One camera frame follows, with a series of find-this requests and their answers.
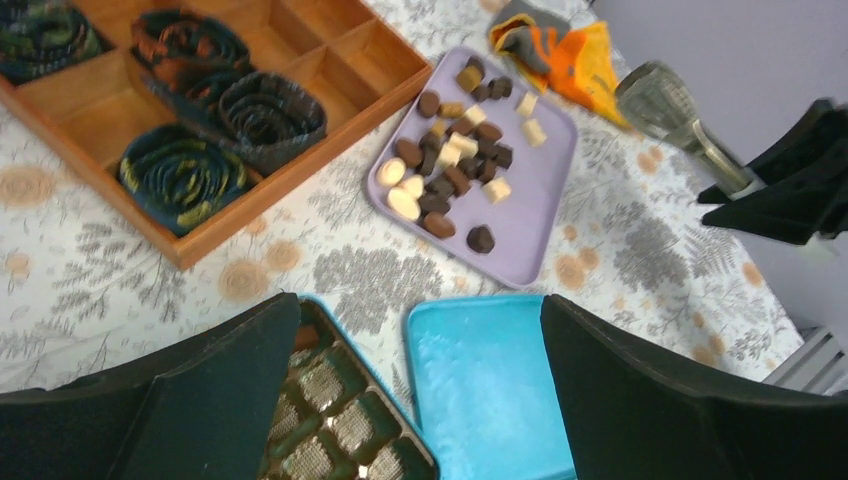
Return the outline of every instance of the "purple tray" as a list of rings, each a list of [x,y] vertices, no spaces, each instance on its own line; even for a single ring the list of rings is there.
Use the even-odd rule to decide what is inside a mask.
[[[468,57],[475,54],[482,58],[474,50],[465,47],[448,51],[424,89],[438,92],[443,102],[461,101],[466,108],[474,104],[471,96],[460,90],[454,78],[465,67]],[[486,64],[486,81],[507,75],[494,63],[485,58],[483,61]],[[568,114],[540,97],[532,118],[539,122],[548,139],[540,147],[530,147],[521,131],[521,123],[525,119],[515,112],[515,107],[529,87],[525,82],[512,78],[514,88],[510,98],[487,100],[480,104],[488,120],[503,130],[501,142],[513,148],[514,160],[510,169],[498,169],[498,176],[504,176],[512,187],[509,198],[492,205],[480,189],[480,183],[473,181],[470,192],[451,199],[451,210],[447,217],[456,224],[456,235],[445,240],[434,237],[419,225],[395,214],[386,205],[389,189],[379,185],[375,175],[379,166],[394,156],[394,144],[398,138],[408,137],[417,142],[435,121],[435,118],[422,117],[414,106],[368,172],[366,189],[374,205],[384,214],[472,267],[508,287],[518,289],[533,283],[542,269],[545,249],[574,155],[577,128]],[[409,170],[406,176],[413,174]],[[495,248],[488,255],[474,252],[466,243],[471,228],[481,224],[488,225],[495,238]]]

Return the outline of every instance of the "wooden tray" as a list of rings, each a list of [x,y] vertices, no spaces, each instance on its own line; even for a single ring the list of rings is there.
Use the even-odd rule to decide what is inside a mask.
[[[432,67],[361,0],[77,0],[114,48],[53,75],[12,86],[0,101],[181,269],[197,263],[249,221],[410,102]],[[116,179],[121,154],[140,134],[175,121],[139,79],[130,24],[140,13],[184,6],[235,31],[260,70],[302,85],[327,112],[327,137],[258,183],[188,235],[153,221]]]

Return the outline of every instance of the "table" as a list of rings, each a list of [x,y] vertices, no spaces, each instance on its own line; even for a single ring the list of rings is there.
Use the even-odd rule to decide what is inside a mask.
[[[488,51],[499,0],[372,0],[431,60]],[[537,1],[577,26],[583,0]],[[624,63],[616,57],[616,66]],[[699,225],[673,150],[563,101],[580,142],[532,292],[557,292],[707,365],[760,380],[802,340],[747,253]],[[362,176],[402,112],[188,271],[173,268],[0,111],[0,391],[52,388],[173,344],[280,290],[323,297],[409,405],[401,325],[418,302],[506,291],[378,215]]]

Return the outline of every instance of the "rolled necktie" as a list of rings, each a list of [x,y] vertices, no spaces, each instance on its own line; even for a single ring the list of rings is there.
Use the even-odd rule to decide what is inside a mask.
[[[238,155],[179,124],[157,127],[134,140],[118,176],[136,202],[178,237],[249,189]]]
[[[327,133],[321,104],[291,80],[268,72],[234,83],[225,74],[195,85],[191,98],[175,98],[155,80],[150,89],[200,137],[232,150],[263,176],[285,166]]]
[[[241,39],[215,19],[185,8],[145,13],[132,24],[136,54],[171,92],[184,95],[221,71],[253,71]]]
[[[20,85],[103,53],[97,32],[65,2],[0,1],[0,73]]]

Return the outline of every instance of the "blue lid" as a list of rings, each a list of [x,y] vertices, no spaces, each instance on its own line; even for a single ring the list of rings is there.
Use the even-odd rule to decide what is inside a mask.
[[[416,414],[442,480],[571,480],[543,296],[425,302],[406,325]]]

